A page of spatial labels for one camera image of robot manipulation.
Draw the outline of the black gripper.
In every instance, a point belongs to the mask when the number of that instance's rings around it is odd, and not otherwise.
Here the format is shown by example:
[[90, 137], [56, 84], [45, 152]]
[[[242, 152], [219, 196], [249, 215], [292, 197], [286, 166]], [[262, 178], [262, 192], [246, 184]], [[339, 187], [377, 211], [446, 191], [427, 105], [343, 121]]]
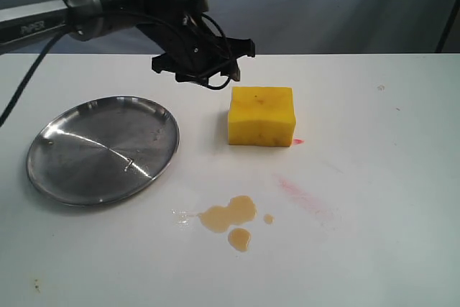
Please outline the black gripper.
[[140, 24], [138, 30], [163, 50], [152, 58], [152, 70], [173, 73], [179, 83], [208, 84], [217, 74], [240, 81], [237, 60], [255, 56], [251, 39], [217, 36], [202, 20], [187, 25]]

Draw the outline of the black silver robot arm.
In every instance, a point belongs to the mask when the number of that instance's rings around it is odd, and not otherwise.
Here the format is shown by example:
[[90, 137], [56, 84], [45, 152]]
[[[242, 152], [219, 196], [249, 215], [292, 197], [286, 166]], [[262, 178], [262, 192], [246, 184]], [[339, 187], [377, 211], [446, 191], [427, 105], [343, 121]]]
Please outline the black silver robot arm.
[[162, 54], [152, 69], [205, 86], [213, 75], [240, 79], [237, 60], [254, 57], [251, 40], [228, 38], [208, 16], [208, 0], [1, 0], [1, 52], [57, 33], [85, 42], [135, 27]]

